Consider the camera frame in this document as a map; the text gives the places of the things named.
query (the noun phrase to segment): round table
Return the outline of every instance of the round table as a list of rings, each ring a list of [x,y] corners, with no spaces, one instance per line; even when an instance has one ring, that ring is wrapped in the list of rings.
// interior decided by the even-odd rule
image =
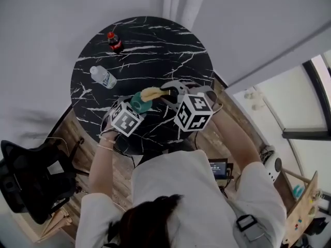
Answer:
[[[108,46],[110,31],[124,44],[120,54]],[[89,69],[97,65],[117,78],[113,89],[91,78]],[[79,55],[71,77],[72,106],[84,130],[99,142],[102,117],[119,97],[133,96],[147,87],[160,87],[177,79],[214,85],[212,63],[197,37],[163,18],[125,19],[97,33]],[[175,114],[161,100],[153,100],[152,108],[134,133],[117,139],[117,148],[129,154],[144,154],[165,150],[187,138],[190,132],[179,130],[173,122]]]

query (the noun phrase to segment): black office chair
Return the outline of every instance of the black office chair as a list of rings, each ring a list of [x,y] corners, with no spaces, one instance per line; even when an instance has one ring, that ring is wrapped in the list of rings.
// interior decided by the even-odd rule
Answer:
[[[83,142],[84,139],[80,138],[67,156],[58,149],[59,140],[33,149],[1,141],[4,158],[0,161],[0,190],[11,210],[28,212],[36,223],[43,224],[75,192],[79,192],[81,188],[76,184],[76,174],[88,176],[88,173],[75,169],[72,160]],[[51,174],[48,167],[57,161],[63,172]]]

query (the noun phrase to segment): dark hair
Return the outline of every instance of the dark hair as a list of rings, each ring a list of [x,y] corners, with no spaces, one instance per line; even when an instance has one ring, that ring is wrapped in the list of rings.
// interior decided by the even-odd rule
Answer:
[[[181,195],[161,196],[126,211],[121,220],[110,223],[108,241],[118,236],[119,245],[108,247],[170,248],[167,220],[177,207]]]

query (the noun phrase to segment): strap buckle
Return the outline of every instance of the strap buckle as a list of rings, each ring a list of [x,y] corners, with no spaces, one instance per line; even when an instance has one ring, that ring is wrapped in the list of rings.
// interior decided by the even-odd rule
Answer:
[[[244,230],[250,228],[251,226],[253,226],[254,224],[256,224],[258,221],[250,214],[248,215],[242,215],[240,216],[237,221],[236,224],[238,226],[238,229],[243,232]]]

